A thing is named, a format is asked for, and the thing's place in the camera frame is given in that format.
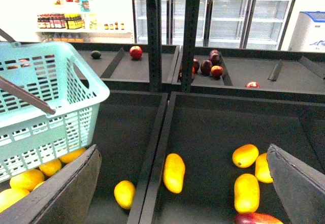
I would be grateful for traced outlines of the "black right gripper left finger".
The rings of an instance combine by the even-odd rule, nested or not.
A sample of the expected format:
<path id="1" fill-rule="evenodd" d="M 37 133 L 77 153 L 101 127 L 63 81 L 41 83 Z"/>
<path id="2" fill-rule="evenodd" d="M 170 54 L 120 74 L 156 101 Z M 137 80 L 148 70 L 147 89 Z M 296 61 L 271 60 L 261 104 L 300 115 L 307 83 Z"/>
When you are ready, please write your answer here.
<path id="1" fill-rule="evenodd" d="M 96 145 L 1 213 L 1 223 L 85 223 L 102 163 Z"/>

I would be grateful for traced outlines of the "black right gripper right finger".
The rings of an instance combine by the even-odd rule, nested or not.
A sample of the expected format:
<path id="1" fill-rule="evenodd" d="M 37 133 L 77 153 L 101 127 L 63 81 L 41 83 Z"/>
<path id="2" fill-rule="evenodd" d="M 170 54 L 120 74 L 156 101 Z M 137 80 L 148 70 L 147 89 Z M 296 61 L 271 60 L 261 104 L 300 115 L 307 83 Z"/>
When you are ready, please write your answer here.
<path id="1" fill-rule="evenodd" d="M 291 223 L 324 223 L 324 174 L 271 144 L 267 161 Z"/>

